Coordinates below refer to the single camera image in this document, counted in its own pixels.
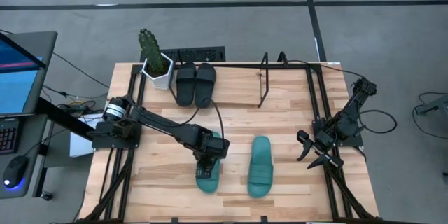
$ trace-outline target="potted plant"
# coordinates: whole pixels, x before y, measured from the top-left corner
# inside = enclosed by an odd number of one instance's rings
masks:
[[[160,52],[154,34],[147,29],[140,30],[139,42],[141,55],[145,57],[141,71],[151,79],[155,88],[168,89],[174,70],[173,61]]]

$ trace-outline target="blue light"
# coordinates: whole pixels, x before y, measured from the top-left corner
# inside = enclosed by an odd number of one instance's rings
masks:
[[[7,191],[16,191],[16,190],[20,190],[20,189],[22,189],[22,187],[23,187],[24,184],[25,184],[25,179],[22,178],[22,180],[21,180],[16,186],[14,186],[13,188],[7,188],[7,187],[5,186],[5,189],[6,189]]]

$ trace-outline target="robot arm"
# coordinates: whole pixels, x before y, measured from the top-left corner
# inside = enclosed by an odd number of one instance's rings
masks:
[[[196,178],[207,179],[216,161],[225,158],[230,142],[214,137],[210,129],[196,124],[177,123],[137,106],[129,96],[112,98],[104,112],[104,122],[100,122],[95,137],[113,137],[126,141],[134,136],[135,126],[145,125],[175,138],[185,148],[193,151],[198,163]]]
[[[315,140],[309,138],[308,133],[300,130],[297,133],[297,140],[303,144],[303,152],[297,161],[301,161],[313,148],[319,155],[319,158],[308,166],[308,169],[317,165],[322,165],[322,160],[330,160],[342,166],[344,162],[337,157],[332,157],[328,151],[336,146],[340,141],[349,137],[357,137],[365,126],[358,126],[359,110],[369,96],[377,93],[377,86],[365,78],[360,78],[354,83],[353,95],[346,103],[344,108],[337,112],[329,120],[318,120],[316,124],[318,130],[315,130]]]

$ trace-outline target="white paper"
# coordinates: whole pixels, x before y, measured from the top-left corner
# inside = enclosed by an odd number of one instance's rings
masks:
[[[82,120],[84,123],[87,123],[89,126],[96,129],[97,123],[103,121],[103,119],[101,118],[102,115],[103,114],[84,115],[84,116],[81,116],[79,118],[79,120]],[[77,158],[82,155],[87,155],[87,154],[91,154],[91,153],[93,153],[92,142],[71,132],[70,133],[70,157]]]

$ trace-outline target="white hexagonal pot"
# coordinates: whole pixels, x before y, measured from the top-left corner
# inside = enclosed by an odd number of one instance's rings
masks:
[[[144,73],[153,83],[154,88],[158,88],[158,89],[162,89],[162,90],[167,90],[170,86],[170,79],[171,76],[173,74],[174,71],[174,62],[168,58],[166,55],[164,55],[162,53],[162,56],[168,61],[169,63],[169,67],[168,67],[168,72],[165,75],[153,78],[151,77],[151,75],[149,75],[149,73],[146,72],[146,64],[147,64],[147,59],[145,59],[145,63],[143,64],[143,69],[141,70],[142,73]]]

